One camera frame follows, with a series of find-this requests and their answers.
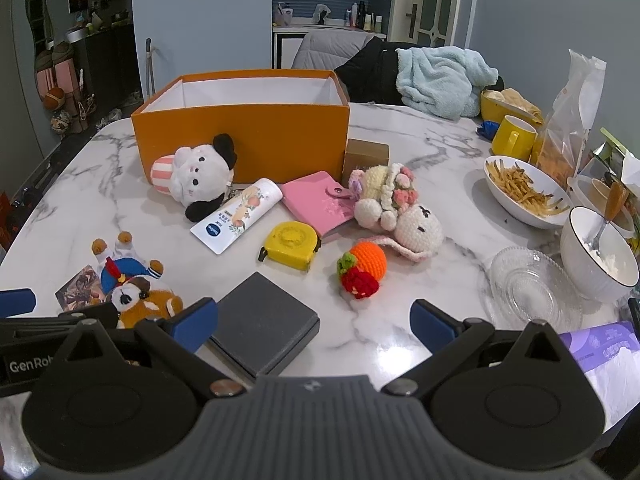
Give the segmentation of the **yellow tape measure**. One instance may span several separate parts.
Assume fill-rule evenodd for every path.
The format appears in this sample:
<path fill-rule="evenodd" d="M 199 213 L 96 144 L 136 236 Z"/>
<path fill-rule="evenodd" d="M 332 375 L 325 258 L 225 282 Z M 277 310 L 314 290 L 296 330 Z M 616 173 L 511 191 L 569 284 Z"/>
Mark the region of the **yellow tape measure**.
<path fill-rule="evenodd" d="M 275 226 L 260 248 L 258 260 L 265 258 L 299 271 L 308 271 L 321 240 L 312 226 L 299 221 L 287 221 Z"/>

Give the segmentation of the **dark grey square box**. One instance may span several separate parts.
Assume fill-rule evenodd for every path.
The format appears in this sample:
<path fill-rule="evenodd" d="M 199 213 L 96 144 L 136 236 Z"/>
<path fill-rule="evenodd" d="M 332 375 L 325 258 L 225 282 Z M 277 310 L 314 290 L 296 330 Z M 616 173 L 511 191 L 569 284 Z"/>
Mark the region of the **dark grey square box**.
<path fill-rule="evenodd" d="M 320 330 L 316 311 L 258 272 L 217 307 L 218 323 L 209 341 L 252 382 L 280 374 Z"/>

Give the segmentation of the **crochet bunny doll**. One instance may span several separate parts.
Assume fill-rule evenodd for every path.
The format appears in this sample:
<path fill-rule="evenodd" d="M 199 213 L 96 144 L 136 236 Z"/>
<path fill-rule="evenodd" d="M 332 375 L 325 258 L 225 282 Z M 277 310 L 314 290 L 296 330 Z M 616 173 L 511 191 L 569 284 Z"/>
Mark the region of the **crochet bunny doll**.
<path fill-rule="evenodd" d="M 348 188 L 356 200 L 355 220 L 374 233 L 370 242 L 393 248 L 414 263 L 433 257 L 442 247 L 442 225 L 420 203 L 414 175 L 407 166 L 395 162 L 352 170 Z"/>

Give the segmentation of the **playing card box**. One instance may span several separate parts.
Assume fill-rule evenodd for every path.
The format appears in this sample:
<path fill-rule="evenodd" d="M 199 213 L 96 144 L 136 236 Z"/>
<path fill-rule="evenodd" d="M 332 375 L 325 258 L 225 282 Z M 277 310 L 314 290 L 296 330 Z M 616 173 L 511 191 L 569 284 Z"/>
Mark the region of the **playing card box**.
<path fill-rule="evenodd" d="M 55 293 L 55 298 L 64 311 L 73 311 L 102 304 L 105 295 L 96 270 L 85 266 Z"/>

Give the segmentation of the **brown sailor plush toy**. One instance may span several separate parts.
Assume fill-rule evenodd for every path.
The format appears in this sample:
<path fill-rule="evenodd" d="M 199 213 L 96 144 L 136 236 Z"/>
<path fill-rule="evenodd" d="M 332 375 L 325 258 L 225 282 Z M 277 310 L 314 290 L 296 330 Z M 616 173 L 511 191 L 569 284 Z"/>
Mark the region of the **brown sailor plush toy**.
<path fill-rule="evenodd" d="M 118 328 L 133 328 L 146 318 L 168 320 L 183 311 L 182 299 L 162 282 L 163 263 L 140 258 L 130 232 L 120 232 L 114 247 L 96 238 L 91 250 L 102 292 L 117 311 Z"/>

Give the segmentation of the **yellow mug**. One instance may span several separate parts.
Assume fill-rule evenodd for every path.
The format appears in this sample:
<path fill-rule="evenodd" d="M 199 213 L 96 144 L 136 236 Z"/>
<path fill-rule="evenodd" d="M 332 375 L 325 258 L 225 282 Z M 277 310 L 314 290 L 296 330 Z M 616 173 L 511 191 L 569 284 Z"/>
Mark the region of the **yellow mug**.
<path fill-rule="evenodd" d="M 537 130 L 525 120 L 506 115 L 491 142 L 494 155 L 509 156 L 528 162 L 537 137 Z"/>

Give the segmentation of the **black jacket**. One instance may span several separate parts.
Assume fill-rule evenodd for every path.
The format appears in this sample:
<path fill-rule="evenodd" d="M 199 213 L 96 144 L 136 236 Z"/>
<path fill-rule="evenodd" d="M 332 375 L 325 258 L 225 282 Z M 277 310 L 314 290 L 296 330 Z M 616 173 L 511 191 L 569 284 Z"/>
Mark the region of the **black jacket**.
<path fill-rule="evenodd" d="M 349 101 L 401 105 L 401 95 L 396 88 L 397 51 L 411 48 L 413 44 L 408 42 L 373 37 L 350 60 L 338 66 L 335 73 L 346 89 Z"/>

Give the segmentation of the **clear glass plate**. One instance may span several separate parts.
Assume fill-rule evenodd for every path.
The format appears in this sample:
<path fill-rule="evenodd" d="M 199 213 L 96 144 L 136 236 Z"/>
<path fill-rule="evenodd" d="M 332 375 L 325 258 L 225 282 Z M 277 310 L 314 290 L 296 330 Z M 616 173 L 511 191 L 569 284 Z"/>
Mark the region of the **clear glass plate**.
<path fill-rule="evenodd" d="M 546 321 L 559 334 L 582 327 L 582 300 L 565 271 L 542 252 L 508 247 L 488 271 L 491 318 L 502 327 L 522 330 Z"/>

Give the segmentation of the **crochet orange fruit toy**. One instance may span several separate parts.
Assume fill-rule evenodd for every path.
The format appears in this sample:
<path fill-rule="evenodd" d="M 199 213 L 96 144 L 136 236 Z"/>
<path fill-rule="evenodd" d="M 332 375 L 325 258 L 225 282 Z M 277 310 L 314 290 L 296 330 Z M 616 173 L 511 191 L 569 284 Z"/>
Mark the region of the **crochet orange fruit toy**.
<path fill-rule="evenodd" d="M 352 246 L 336 263 L 342 287 L 358 300 L 369 298 L 378 292 L 386 271 L 384 250 L 368 240 Z"/>

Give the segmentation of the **small brown cardboard box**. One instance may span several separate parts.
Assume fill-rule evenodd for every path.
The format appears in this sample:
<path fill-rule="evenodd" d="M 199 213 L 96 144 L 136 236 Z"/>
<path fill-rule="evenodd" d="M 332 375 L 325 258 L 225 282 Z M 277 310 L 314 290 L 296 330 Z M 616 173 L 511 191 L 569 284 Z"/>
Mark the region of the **small brown cardboard box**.
<path fill-rule="evenodd" d="M 366 170 L 374 166 L 387 166 L 390 161 L 390 147 L 387 144 L 349 139 L 344 155 L 341 184 L 348 187 L 350 174 L 356 169 Z"/>

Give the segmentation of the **white lotion tube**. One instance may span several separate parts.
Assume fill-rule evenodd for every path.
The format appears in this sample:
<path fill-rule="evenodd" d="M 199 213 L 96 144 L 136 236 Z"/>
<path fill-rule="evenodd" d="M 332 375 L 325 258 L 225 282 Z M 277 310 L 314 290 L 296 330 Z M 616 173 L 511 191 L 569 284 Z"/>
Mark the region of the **white lotion tube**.
<path fill-rule="evenodd" d="M 198 222 L 190 232 L 214 254 L 221 255 L 282 197 L 279 185 L 261 178 Z"/>

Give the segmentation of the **pink card wallet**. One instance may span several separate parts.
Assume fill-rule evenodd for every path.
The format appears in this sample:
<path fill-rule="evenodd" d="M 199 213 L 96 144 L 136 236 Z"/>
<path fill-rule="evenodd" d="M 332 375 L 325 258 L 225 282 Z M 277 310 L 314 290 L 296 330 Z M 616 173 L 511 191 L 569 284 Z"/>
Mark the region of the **pink card wallet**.
<path fill-rule="evenodd" d="M 354 218 L 356 200 L 326 171 L 280 185 L 282 202 L 293 217 L 311 226 L 320 237 Z"/>

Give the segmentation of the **orange storage box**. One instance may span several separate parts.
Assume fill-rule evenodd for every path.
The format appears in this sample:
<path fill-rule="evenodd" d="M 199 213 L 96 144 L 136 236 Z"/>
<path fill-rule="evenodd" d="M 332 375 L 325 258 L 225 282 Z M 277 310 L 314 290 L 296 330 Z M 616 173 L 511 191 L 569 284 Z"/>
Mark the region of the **orange storage box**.
<path fill-rule="evenodd" d="M 183 146 L 234 143 L 234 180 L 285 183 L 342 175 L 350 108 L 332 70 L 223 70 L 182 75 L 131 115 L 141 165 Z"/>

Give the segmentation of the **white bowl of fries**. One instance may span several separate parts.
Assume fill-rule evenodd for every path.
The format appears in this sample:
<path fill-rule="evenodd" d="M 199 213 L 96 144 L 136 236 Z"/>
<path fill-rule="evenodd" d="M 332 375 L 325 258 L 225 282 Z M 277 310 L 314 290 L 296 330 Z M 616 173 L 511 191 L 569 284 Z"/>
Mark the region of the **white bowl of fries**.
<path fill-rule="evenodd" d="M 489 156 L 484 162 L 489 191 L 515 219 L 535 229 L 562 228 L 573 203 L 556 182 L 528 162 L 509 156 Z"/>

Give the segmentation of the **white panda plush toy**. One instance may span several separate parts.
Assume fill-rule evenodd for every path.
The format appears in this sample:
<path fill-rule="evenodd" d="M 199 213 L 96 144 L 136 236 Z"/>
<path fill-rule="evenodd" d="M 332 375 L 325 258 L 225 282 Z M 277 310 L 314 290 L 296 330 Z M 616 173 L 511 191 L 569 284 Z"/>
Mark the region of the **white panda plush toy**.
<path fill-rule="evenodd" d="M 217 134 L 209 144 L 183 146 L 157 159 L 151 183 L 180 203 L 189 221 L 198 223 L 228 198 L 237 160 L 232 137 Z"/>

